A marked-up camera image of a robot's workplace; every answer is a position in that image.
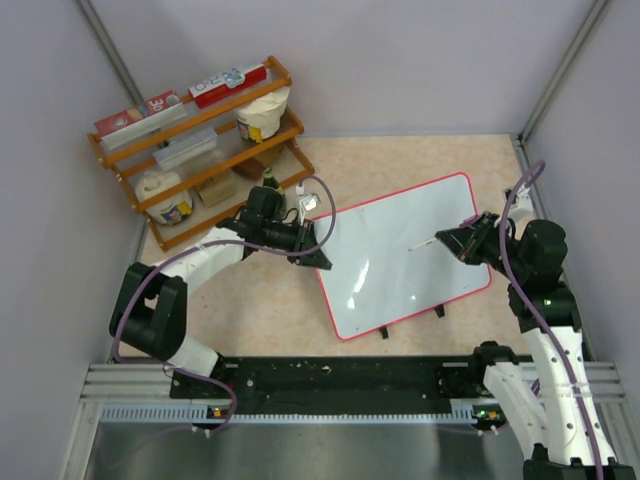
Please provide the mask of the marker pen with magenta cap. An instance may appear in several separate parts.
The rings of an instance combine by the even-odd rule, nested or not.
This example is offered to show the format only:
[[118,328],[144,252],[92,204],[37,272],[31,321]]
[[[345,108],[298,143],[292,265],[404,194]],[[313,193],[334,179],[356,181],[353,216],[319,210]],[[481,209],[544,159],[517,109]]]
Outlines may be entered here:
[[432,238],[430,238],[430,239],[428,239],[428,240],[425,240],[425,241],[423,241],[423,242],[420,242],[419,244],[416,244],[416,245],[411,246],[411,247],[408,249],[408,251],[409,251],[409,252],[411,252],[411,251],[418,250],[418,249],[423,248],[423,247],[426,247],[426,246],[428,246],[428,245],[430,245],[430,244],[432,244],[432,243],[434,243],[434,242],[436,242],[436,241],[437,241],[437,239],[436,239],[435,237],[432,237]]

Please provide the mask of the whiteboard with pink frame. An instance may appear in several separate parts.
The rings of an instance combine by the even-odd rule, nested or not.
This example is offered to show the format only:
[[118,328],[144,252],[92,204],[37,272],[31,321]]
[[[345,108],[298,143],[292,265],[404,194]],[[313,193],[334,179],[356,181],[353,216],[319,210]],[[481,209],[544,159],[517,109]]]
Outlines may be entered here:
[[331,270],[317,272],[336,336],[351,340],[486,289],[436,241],[408,249],[476,214],[469,176],[457,172],[315,218]]

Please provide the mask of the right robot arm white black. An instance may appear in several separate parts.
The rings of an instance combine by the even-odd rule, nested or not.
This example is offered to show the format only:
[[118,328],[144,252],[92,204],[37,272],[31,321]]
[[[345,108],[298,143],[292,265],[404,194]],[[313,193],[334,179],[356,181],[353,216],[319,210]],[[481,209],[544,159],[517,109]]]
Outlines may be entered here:
[[509,307],[538,380],[530,387],[514,352],[486,341],[470,357],[467,384],[498,402],[520,445],[524,478],[633,479],[633,467],[607,440],[586,375],[577,303],[561,279],[566,233],[552,221],[532,220],[514,237],[510,225],[485,212],[435,234],[457,260],[486,264],[508,279]]

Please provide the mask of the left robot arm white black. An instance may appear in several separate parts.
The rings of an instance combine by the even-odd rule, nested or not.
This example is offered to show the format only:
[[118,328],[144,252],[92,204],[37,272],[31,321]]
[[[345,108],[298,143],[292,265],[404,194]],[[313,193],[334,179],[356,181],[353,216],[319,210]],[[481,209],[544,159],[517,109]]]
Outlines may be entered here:
[[315,193],[296,188],[293,219],[278,211],[283,196],[273,188],[251,189],[247,202],[218,222],[200,241],[156,263],[132,264],[126,271],[109,324],[114,344],[129,345],[150,362],[170,365],[192,375],[205,396],[226,387],[221,356],[187,334],[188,298],[226,267],[262,251],[284,256],[295,265],[329,270],[332,263],[318,239],[309,213],[320,204]]

